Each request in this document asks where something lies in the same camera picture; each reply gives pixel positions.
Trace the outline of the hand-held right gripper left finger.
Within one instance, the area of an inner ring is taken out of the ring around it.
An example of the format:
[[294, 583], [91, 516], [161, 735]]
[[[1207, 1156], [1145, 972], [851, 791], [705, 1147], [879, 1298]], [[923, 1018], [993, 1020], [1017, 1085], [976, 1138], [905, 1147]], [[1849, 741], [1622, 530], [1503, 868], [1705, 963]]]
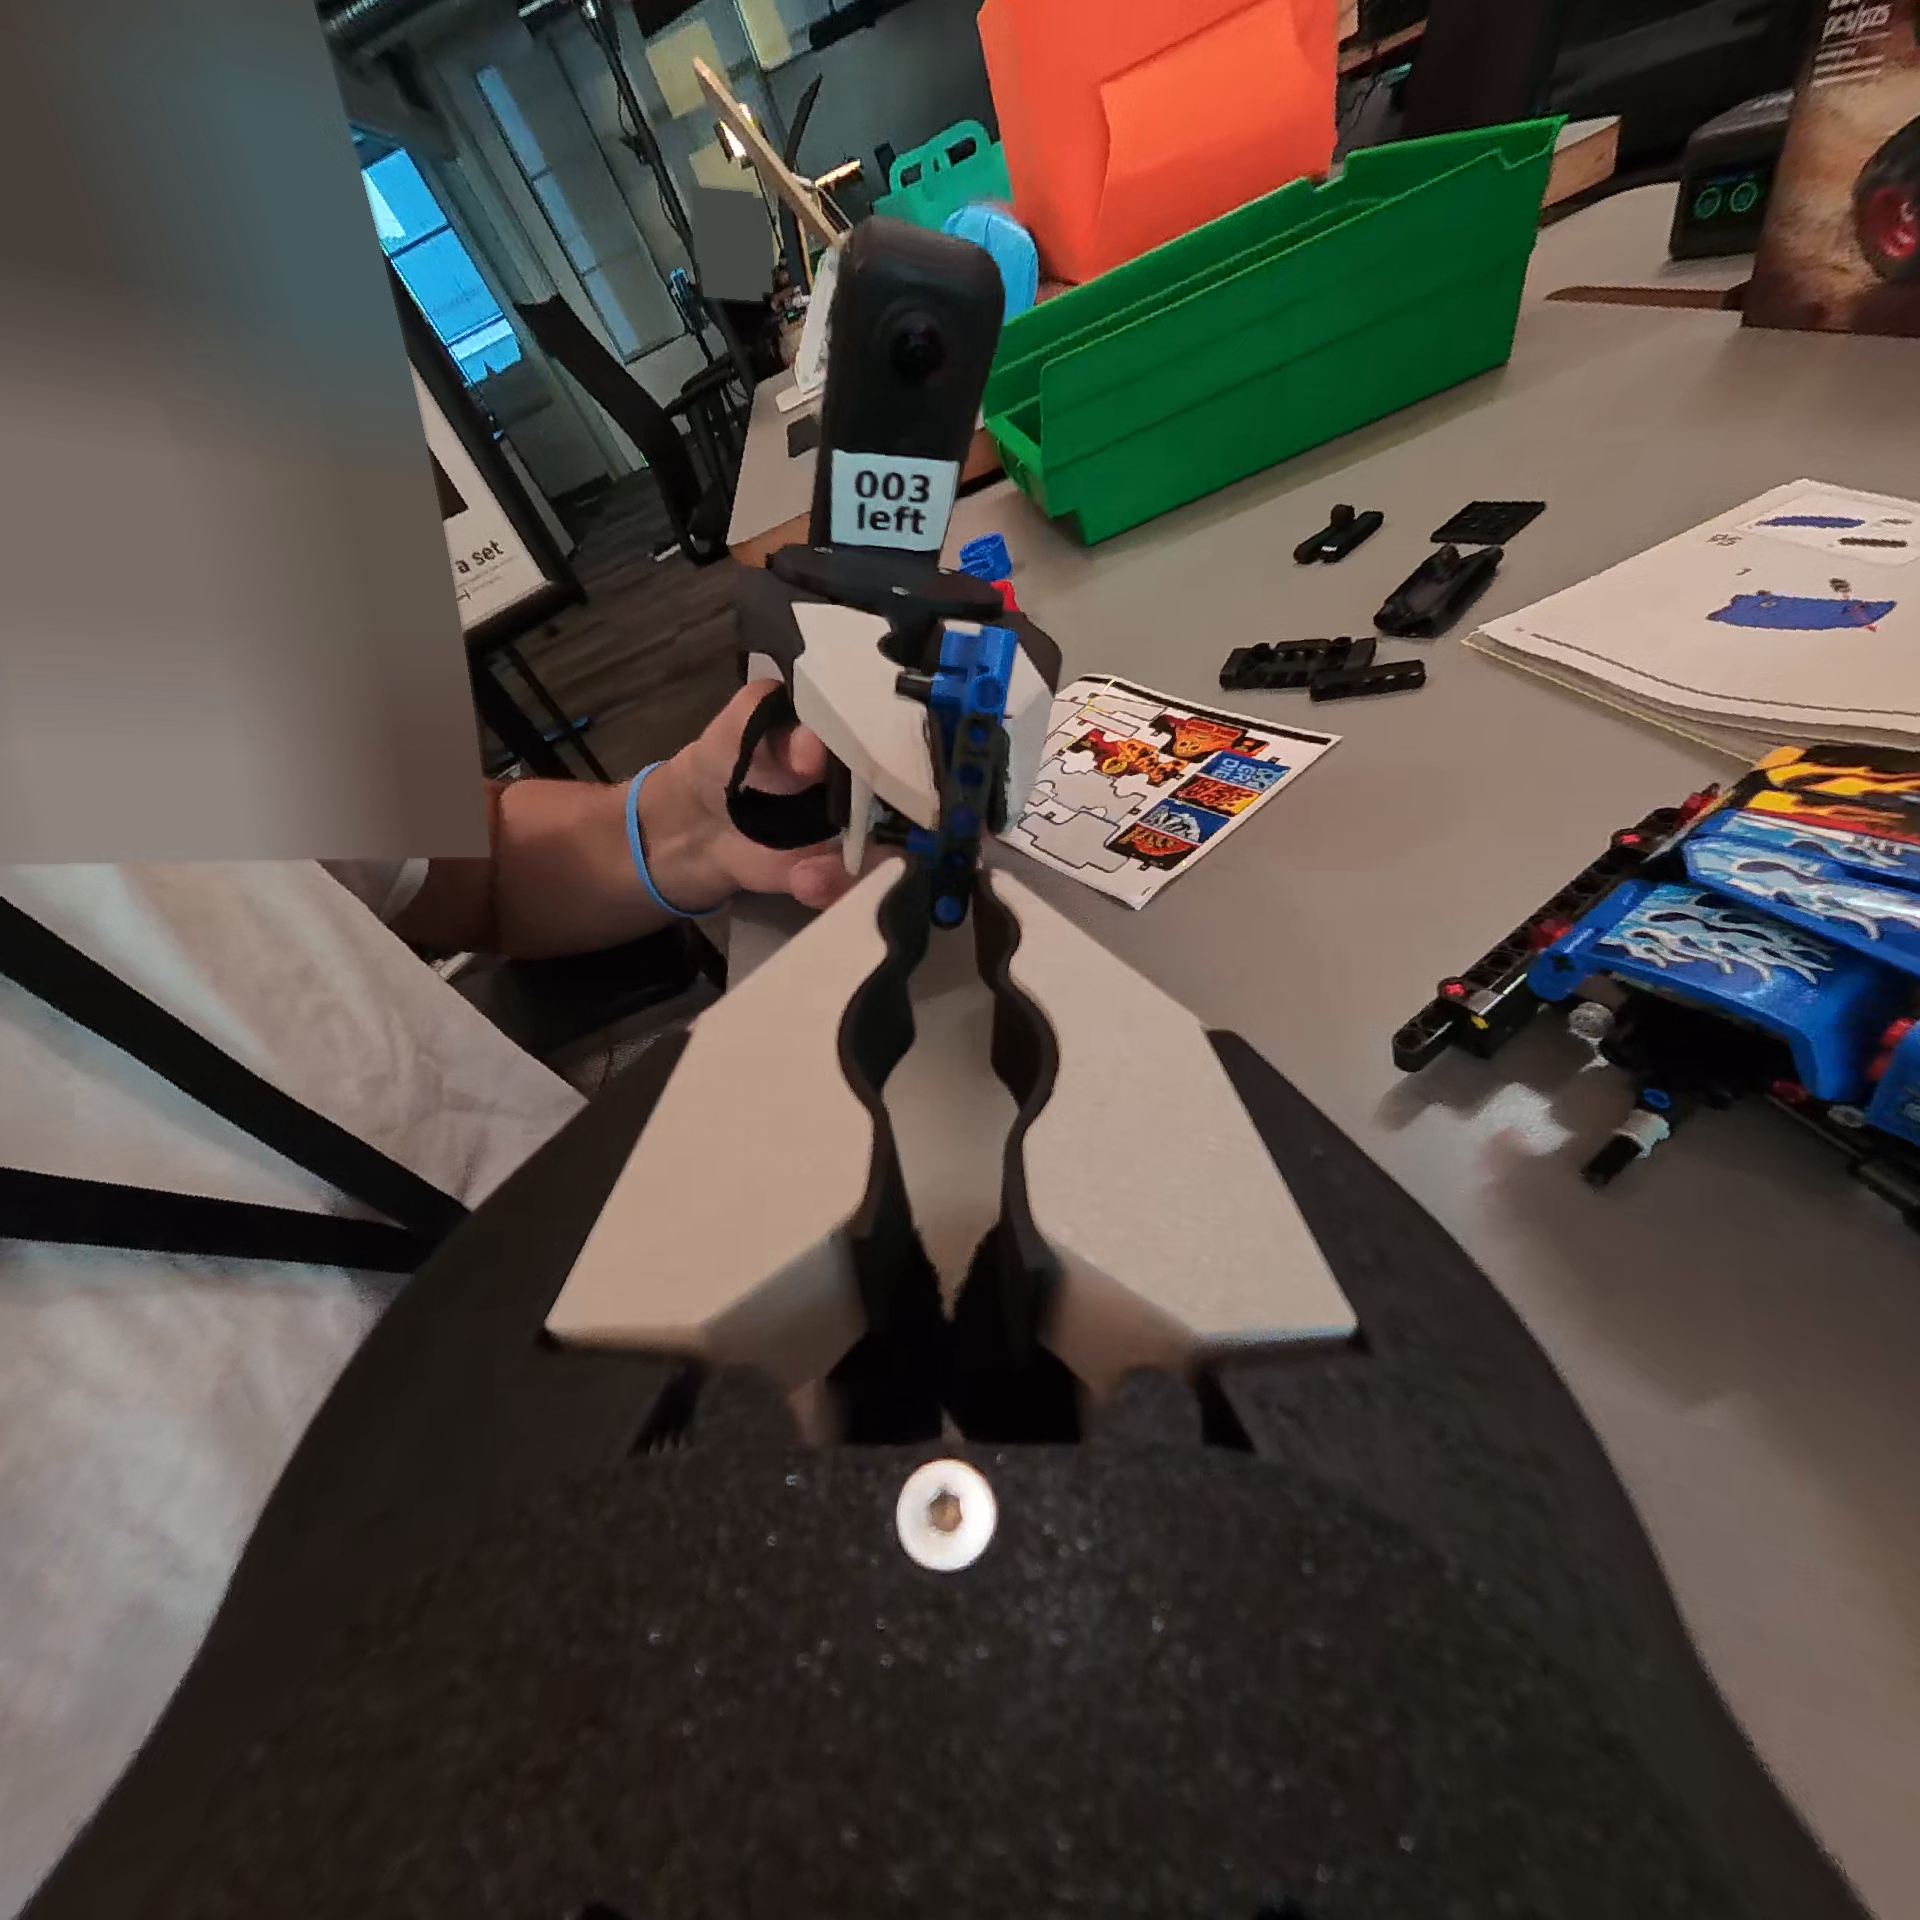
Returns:
[[548, 1307], [563, 1347], [820, 1387], [921, 1434], [921, 1236], [883, 1092], [916, 1037], [921, 874], [876, 862], [701, 1012]]

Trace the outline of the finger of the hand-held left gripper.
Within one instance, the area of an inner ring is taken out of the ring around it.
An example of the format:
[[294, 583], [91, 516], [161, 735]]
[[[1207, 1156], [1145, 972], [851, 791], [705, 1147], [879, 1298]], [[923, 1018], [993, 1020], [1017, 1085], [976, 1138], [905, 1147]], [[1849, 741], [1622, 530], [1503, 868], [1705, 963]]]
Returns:
[[1063, 652], [1043, 629], [1009, 629], [1017, 638], [1017, 661], [1009, 677], [1001, 728], [1005, 733], [1005, 768], [993, 810], [993, 831], [1005, 834], [1020, 823], [1046, 756], [1051, 703], [1063, 677]]
[[862, 874], [878, 805], [900, 813], [909, 827], [932, 829], [939, 823], [941, 788], [927, 709], [899, 691], [900, 666], [879, 650], [891, 635], [879, 615], [792, 606], [792, 620], [800, 631], [790, 667], [792, 703], [800, 725], [847, 773], [843, 859], [847, 874]]

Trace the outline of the blue lego assembly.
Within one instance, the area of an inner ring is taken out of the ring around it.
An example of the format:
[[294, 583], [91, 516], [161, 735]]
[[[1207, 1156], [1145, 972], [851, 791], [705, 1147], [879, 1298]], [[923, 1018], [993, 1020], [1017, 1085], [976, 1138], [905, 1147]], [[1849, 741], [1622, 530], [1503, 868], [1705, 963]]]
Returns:
[[996, 616], [977, 631], [944, 624], [937, 662], [927, 672], [905, 670], [896, 686], [929, 719], [935, 826], [907, 826], [896, 838], [927, 879], [935, 928], [964, 923], [980, 848], [1005, 827], [1015, 799], [1008, 715], [1022, 653], [1012, 627], [1012, 555], [1004, 534], [980, 534], [961, 544], [958, 566], [996, 591]]

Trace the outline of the flame decorated lego truck model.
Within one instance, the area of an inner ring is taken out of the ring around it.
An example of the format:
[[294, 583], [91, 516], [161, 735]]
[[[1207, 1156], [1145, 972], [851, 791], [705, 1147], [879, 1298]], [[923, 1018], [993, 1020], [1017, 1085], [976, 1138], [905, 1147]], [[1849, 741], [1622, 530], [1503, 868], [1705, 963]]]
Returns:
[[1389, 1042], [1491, 1060], [1556, 1015], [1671, 1136], [1760, 1099], [1918, 1228], [1918, 754], [1788, 746], [1606, 851]]

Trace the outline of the person's left forearm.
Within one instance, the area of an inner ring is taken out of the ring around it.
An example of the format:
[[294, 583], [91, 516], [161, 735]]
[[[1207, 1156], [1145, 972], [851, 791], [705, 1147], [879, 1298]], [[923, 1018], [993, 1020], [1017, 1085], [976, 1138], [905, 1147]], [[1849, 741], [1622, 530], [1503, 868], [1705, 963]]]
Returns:
[[630, 795], [628, 784], [536, 778], [487, 786], [491, 954], [598, 954], [673, 922], [635, 866]]

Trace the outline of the lego instruction booklet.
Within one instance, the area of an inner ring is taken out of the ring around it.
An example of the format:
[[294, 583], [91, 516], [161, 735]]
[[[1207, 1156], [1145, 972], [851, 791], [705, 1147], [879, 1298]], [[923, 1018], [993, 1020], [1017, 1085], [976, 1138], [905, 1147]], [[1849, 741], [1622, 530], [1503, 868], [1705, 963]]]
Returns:
[[1723, 752], [1918, 743], [1918, 506], [1798, 477], [1467, 644]]

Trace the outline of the person's left hand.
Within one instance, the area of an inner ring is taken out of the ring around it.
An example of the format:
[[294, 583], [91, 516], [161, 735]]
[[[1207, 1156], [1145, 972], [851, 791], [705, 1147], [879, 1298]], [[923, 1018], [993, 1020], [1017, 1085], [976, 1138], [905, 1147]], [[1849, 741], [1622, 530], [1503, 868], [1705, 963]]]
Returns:
[[787, 899], [824, 910], [852, 891], [840, 840], [816, 848], [766, 848], [728, 815], [728, 781], [752, 719], [784, 691], [779, 678], [747, 683], [639, 795], [639, 815], [655, 885], [683, 907], [728, 906], [739, 896]]

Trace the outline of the light blue plastic object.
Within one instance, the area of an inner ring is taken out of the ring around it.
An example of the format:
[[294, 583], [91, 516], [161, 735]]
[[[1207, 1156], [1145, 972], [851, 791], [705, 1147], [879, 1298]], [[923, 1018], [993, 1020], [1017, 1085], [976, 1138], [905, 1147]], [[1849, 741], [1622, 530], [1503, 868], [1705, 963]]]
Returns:
[[996, 200], [968, 200], [944, 216], [941, 234], [983, 248], [1001, 283], [1001, 320], [1012, 322], [1039, 299], [1039, 248], [1017, 214]]

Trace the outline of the mint green plastic holder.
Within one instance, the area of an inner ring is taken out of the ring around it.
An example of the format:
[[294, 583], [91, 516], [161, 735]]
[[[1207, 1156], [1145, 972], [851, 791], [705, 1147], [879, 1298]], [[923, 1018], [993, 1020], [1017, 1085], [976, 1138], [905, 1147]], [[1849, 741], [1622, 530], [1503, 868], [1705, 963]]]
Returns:
[[976, 118], [958, 122], [896, 155], [887, 181], [872, 214], [927, 230], [939, 230], [960, 207], [1008, 207], [1015, 200], [1001, 144]]

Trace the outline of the blue wristband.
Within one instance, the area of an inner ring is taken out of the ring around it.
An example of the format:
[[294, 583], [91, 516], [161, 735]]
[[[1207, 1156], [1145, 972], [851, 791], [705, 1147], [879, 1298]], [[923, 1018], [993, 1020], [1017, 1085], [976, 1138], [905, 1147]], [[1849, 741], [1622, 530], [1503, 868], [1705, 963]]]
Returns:
[[661, 773], [663, 768], [665, 768], [665, 762], [654, 758], [654, 762], [645, 763], [641, 768], [638, 768], [638, 773], [627, 784], [627, 792], [624, 792], [624, 802], [622, 802], [622, 823], [624, 823], [627, 845], [628, 845], [628, 854], [630, 854], [630, 866], [638, 876], [639, 888], [645, 891], [647, 901], [663, 916], [667, 916], [671, 922], [694, 922], [694, 923], [696, 922], [712, 922], [723, 915], [723, 910], [727, 906], [724, 901], [715, 902], [715, 906], [709, 906], [709, 907], [683, 907], [683, 906], [669, 901], [663, 894], [663, 888], [655, 885], [655, 877], [654, 877], [654, 868], [652, 868], [652, 862], [648, 862], [648, 854], [647, 854], [648, 848], [647, 848], [647, 840], [645, 840], [641, 815], [639, 815], [639, 795], [641, 795], [645, 786], [652, 781], [652, 778], [655, 773]]

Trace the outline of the black office chair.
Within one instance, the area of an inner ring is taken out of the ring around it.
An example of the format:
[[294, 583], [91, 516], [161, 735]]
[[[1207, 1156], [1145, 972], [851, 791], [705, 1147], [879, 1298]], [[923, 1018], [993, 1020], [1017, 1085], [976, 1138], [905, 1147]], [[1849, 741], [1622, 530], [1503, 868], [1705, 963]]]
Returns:
[[515, 309], [542, 352], [641, 455], [683, 558], [692, 566], [727, 560], [733, 474], [712, 423], [712, 397], [661, 405], [560, 295]]

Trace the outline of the orange plastic bin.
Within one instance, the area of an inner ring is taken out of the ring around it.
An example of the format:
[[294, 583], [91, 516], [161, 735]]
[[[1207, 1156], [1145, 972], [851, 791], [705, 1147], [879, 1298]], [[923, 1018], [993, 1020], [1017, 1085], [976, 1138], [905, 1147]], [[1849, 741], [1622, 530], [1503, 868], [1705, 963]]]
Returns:
[[1340, 3], [984, 3], [1015, 214], [1083, 283], [1301, 179], [1336, 144]]

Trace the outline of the framed marker sign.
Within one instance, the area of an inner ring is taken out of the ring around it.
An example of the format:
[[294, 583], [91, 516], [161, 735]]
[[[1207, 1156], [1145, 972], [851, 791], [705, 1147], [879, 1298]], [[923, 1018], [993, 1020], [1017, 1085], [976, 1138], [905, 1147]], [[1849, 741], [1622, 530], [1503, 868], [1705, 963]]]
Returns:
[[411, 363], [435, 467], [455, 606], [470, 652], [504, 644], [576, 608], [585, 589], [503, 440], [467, 388]]

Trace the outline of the person's white shirt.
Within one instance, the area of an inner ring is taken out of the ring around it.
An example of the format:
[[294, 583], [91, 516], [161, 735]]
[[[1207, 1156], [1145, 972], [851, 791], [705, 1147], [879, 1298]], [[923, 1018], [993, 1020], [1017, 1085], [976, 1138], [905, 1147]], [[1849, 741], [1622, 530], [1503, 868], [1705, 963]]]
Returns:
[[4, 1911], [192, 1661], [407, 1275], [577, 1108], [423, 958], [429, 864], [4, 868]]

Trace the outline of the black device with green display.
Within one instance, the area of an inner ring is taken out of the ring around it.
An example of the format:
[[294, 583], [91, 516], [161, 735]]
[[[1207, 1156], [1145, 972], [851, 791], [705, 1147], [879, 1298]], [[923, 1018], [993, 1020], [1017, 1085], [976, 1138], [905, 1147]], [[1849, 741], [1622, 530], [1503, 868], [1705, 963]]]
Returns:
[[1779, 88], [1716, 114], [1689, 134], [1669, 261], [1758, 252], [1789, 116], [1792, 91]]

